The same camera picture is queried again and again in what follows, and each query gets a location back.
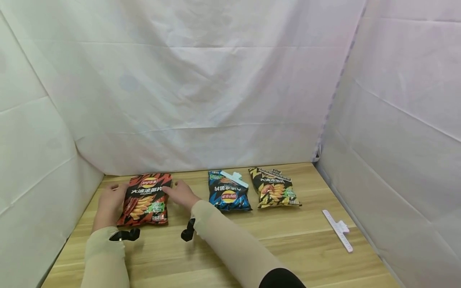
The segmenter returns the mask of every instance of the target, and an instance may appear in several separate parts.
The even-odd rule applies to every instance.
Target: wood grain
[[[398,287],[347,212],[311,163],[274,165],[293,180],[302,207],[257,209],[258,195],[247,168],[237,171],[250,184],[251,212],[228,213],[230,219],[257,237],[274,255],[297,274],[307,287],[356,288]],[[83,276],[85,242],[91,232],[101,190],[112,183],[129,181],[130,176],[106,176],[64,246],[42,287],[75,288]],[[174,173],[198,196],[208,199],[207,171]],[[347,253],[322,214],[327,209],[335,220],[351,229],[347,235],[354,252]],[[166,227],[143,226],[141,238],[127,241],[126,263],[132,288],[239,287],[222,262],[199,237],[181,240],[189,215],[168,204]]]

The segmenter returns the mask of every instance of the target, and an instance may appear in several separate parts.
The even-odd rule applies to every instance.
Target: green label
[[[296,194],[293,192],[291,187],[288,187],[288,188],[285,189],[284,196],[285,197],[296,197]]]
[[[151,206],[149,206],[147,208],[147,213],[150,213],[150,212],[155,212],[155,213],[158,213],[158,212],[163,212],[165,211],[165,203],[163,202],[154,202],[152,203]]]

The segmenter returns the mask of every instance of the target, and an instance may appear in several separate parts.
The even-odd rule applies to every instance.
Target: hand
[[[108,226],[117,226],[121,206],[128,184],[113,184],[106,187],[99,196],[98,211],[93,221],[93,232]]]
[[[162,190],[170,196],[173,202],[183,206],[189,212],[192,210],[192,206],[201,200],[183,180],[176,182],[174,188],[164,186]]]

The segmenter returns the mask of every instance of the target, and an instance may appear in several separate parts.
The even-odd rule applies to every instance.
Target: beige sleeve
[[[122,241],[109,240],[117,231],[117,227],[105,227],[89,237],[81,288],[130,287],[125,266],[125,245]]]
[[[250,233],[230,221],[211,203],[201,200],[192,207],[194,228],[243,288],[257,288],[264,276],[284,268]]]

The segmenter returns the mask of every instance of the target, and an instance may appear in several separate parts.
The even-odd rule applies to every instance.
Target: white backdrop
[[[407,288],[461,283],[461,2],[374,0],[320,167]]]
[[[35,287],[102,179],[0,13],[0,279]]]
[[[0,0],[106,174],[309,161],[365,0]]]

